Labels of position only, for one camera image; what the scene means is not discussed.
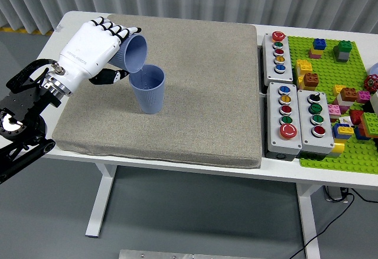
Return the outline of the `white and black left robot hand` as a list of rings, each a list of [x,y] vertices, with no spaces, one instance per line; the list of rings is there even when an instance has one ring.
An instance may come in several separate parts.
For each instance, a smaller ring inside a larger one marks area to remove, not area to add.
[[[57,64],[64,73],[53,77],[69,93],[75,92],[83,80],[100,73],[124,40],[139,32],[138,27],[116,25],[104,17],[85,22],[60,53]]]

